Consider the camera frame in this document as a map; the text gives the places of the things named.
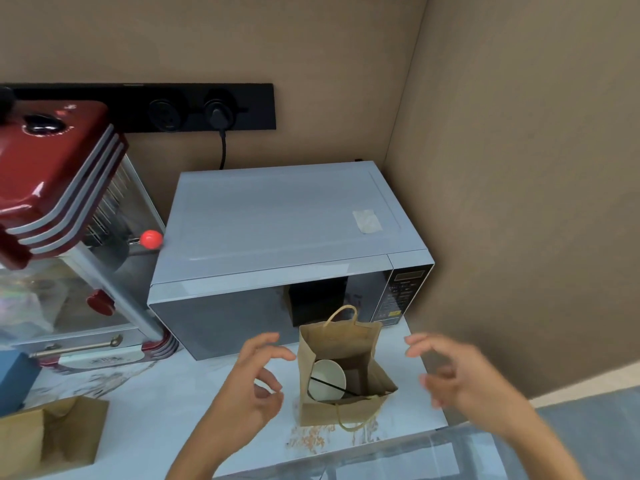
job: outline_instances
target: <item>open paper bag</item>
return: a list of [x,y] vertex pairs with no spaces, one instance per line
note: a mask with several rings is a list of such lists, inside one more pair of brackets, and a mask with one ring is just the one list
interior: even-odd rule
[[[353,318],[332,322],[345,309]],[[358,322],[355,306],[341,306],[326,322],[300,325],[298,368],[300,370],[300,426],[339,424],[346,431],[357,431],[378,412],[397,387],[373,359],[382,323]],[[311,370],[316,360],[330,359],[345,371],[348,391],[337,401],[315,401],[308,394]],[[359,423],[352,428],[345,423]]]
[[108,406],[108,401],[78,396],[0,418],[0,479],[91,465]]

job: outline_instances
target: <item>red popcorn machine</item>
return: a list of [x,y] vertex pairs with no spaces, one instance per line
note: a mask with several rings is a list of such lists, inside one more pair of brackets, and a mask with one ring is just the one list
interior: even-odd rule
[[103,103],[0,101],[0,347],[66,372],[177,350],[146,305],[164,224],[127,147]]

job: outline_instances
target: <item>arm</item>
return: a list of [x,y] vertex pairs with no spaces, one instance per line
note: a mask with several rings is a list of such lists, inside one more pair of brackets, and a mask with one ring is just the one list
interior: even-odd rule
[[584,480],[551,428],[477,348],[429,333],[414,333],[405,342],[409,357],[432,350],[451,360],[436,374],[420,377],[434,408],[453,406],[478,428],[500,436],[531,480]]
[[[174,460],[166,480],[211,480],[220,464],[278,414],[284,395],[274,375],[264,368],[272,358],[295,360],[285,347],[268,344],[277,333],[247,340],[220,392]],[[258,379],[274,393],[254,384]]]

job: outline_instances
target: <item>microwave top surface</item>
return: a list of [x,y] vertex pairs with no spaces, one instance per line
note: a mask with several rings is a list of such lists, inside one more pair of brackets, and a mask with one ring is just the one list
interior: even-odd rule
[[185,172],[152,285],[425,249],[373,162]]

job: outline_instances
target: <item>white marble countertop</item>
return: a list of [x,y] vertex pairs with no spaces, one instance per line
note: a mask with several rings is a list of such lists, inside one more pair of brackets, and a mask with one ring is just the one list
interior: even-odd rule
[[[298,364],[268,364],[283,386],[282,410],[255,439],[220,466],[216,476],[270,467],[286,461],[343,451],[380,440],[413,435],[447,425],[441,410],[418,383],[424,372],[419,358],[404,356],[406,322],[384,328],[376,361],[398,386],[366,427],[348,433],[339,426],[297,425]],[[288,346],[297,352],[298,345]],[[110,401],[100,448],[93,465],[45,477],[49,480],[92,478],[162,479],[176,454],[226,379],[236,356],[195,361],[186,350],[152,363],[62,376],[43,371],[26,407],[62,397],[87,395]]]

